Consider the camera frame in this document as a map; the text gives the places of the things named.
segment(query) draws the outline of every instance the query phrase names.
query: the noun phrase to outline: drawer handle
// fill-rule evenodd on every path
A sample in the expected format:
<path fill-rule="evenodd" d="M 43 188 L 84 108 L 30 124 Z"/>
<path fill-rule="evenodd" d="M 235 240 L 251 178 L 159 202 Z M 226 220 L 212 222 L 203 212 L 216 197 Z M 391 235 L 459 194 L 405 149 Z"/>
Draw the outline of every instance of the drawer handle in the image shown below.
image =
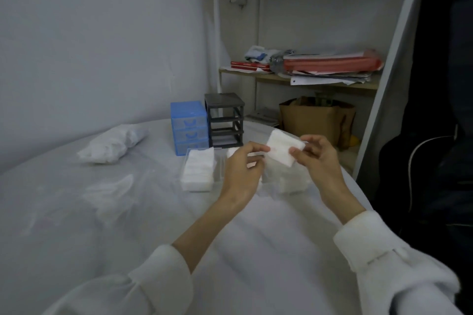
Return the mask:
<path fill-rule="evenodd" d="M 187 138 L 196 138 L 197 137 L 197 132 L 186 133 L 186 137 Z"/>
<path fill-rule="evenodd" d="M 197 119 L 194 119 L 191 122 L 184 120 L 184 125 L 186 125 L 187 127 L 191 127 L 191 126 L 194 126 L 196 122 L 197 122 Z"/>

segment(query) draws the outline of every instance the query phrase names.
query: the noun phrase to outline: shelf frame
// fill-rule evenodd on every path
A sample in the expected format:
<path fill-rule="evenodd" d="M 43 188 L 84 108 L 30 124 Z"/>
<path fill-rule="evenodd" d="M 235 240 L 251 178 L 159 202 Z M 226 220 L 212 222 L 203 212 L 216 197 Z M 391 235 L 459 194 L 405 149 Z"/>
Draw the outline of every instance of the shelf frame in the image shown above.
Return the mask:
<path fill-rule="evenodd" d="M 261 25 L 262 25 L 262 19 L 263 19 L 263 0 L 257 0 L 258 2 L 258 35 L 257 35 L 257 44 L 259 45 L 261 43 Z M 220 5 L 219 5 L 219 0 L 213 0 L 213 5 L 214 5 L 214 34 L 215 34 L 215 56 L 216 56 L 216 72 L 217 72 L 217 92 L 221 93 L 222 91 L 222 73 L 233 73 L 233 74 L 238 74 L 238 75 L 245 75 L 245 76 L 253 76 L 254 77 L 254 109 L 257 107 L 257 94 L 258 94 L 258 83 L 259 82 L 264 82 L 264 83 L 276 83 L 276 84 L 282 84 L 282 85 L 288 85 L 290 86 L 290 83 L 288 80 L 284 78 L 280 78 L 277 75 L 274 74 L 249 74 L 249 73 L 238 73 L 238 72 L 232 72 L 228 70 L 221 70 L 220 68 L 220 43 L 221 43 L 221 38 L 220 38 Z M 367 126 L 365 128 L 364 134 L 363 134 L 363 139 L 361 141 L 360 149 L 358 152 L 358 156 L 355 162 L 355 167 L 353 169 L 353 174 L 352 177 L 354 180 L 357 179 L 359 170 L 361 168 L 361 164 L 363 162 L 364 155 L 366 153 L 368 143 L 370 142 L 370 138 L 372 136 L 373 130 L 376 125 L 378 113 L 381 107 L 381 103 L 384 97 L 384 94 L 386 92 L 386 89 L 389 85 L 391 73 L 393 71 L 393 68 L 395 66 L 395 63 L 397 61 L 398 55 L 399 55 L 399 50 L 401 48 L 401 44 L 405 35 L 405 30 L 408 24 L 408 21 L 410 19 L 412 7 L 414 4 L 414 0 L 404 0 L 403 5 L 401 7 L 401 11 L 399 13 L 399 17 L 397 20 L 396 28 L 394 30 L 393 38 L 391 40 L 391 44 L 389 47 L 387 59 L 386 59 L 386 64 L 383 69 L 383 72 L 381 74 L 381 77 L 379 79 L 379 84 L 377 85 L 377 90 L 376 89 L 370 89 L 367 88 L 366 86 L 360 86 L 360 85 L 351 85 L 351 86 L 346 86 L 341 87 L 339 84 L 331 84 L 331 85 L 304 85 L 302 87 L 305 88 L 314 88 L 314 89 L 327 89 L 330 88 L 331 90 L 336 89 L 337 91 L 340 92 L 349 92 L 349 93 L 364 93 L 366 96 L 373 96 L 374 95 L 374 100 L 373 100 L 373 105 L 371 107 L 370 111 L 370 116 L 368 118 Z"/>

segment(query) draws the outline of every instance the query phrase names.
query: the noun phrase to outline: left hand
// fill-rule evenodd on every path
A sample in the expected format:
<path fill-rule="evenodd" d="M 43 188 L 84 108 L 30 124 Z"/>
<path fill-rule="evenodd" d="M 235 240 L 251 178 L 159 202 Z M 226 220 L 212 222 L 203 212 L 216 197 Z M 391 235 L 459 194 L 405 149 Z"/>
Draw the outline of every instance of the left hand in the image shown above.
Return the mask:
<path fill-rule="evenodd" d="M 269 146 L 249 142 L 227 159 L 222 192 L 217 202 L 232 216 L 242 211 L 253 198 L 263 174 L 263 156 L 248 157 L 248 153 L 269 152 L 269 150 Z M 256 165 L 248 168 L 246 165 L 252 162 L 256 162 Z"/>

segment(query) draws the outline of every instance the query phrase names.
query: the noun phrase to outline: hand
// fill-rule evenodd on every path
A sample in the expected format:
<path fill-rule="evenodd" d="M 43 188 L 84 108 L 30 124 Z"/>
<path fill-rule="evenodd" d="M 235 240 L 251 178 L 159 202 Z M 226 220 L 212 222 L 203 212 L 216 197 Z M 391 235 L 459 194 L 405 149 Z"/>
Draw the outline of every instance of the hand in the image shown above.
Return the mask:
<path fill-rule="evenodd" d="M 296 161 L 307 167 L 310 177 L 320 191 L 322 201 L 345 224 L 365 211 L 348 189 L 341 173 L 337 150 L 325 136 L 304 135 L 304 150 L 291 147 L 289 153 Z"/>
<path fill-rule="evenodd" d="M 263 157 L 248 157 L 248 153 L 269 152 L 269 150 L 269 146 L 249 142 L 227 159 L 222 192 L 217 203 L 223 205 L 232 216 L 242 211 L 253 198 L 263 174 Z M 247 164 L 252 162 L 256 162 L 256 165 L 248 168 Z"/>

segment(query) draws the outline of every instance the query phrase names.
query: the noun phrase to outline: blue plastic drawer organizer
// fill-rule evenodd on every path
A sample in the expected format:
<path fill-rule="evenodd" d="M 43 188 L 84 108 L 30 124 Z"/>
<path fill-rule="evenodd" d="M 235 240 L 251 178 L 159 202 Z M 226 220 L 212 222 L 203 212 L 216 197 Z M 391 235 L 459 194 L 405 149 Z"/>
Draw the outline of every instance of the blue plastic drawer organizer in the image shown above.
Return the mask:
<path fill-rule="evenodd" d="M 171 102 L 171 124 L 177 156 L 189 148 L 208 148 L 207 112 L 199 101 Z"/>

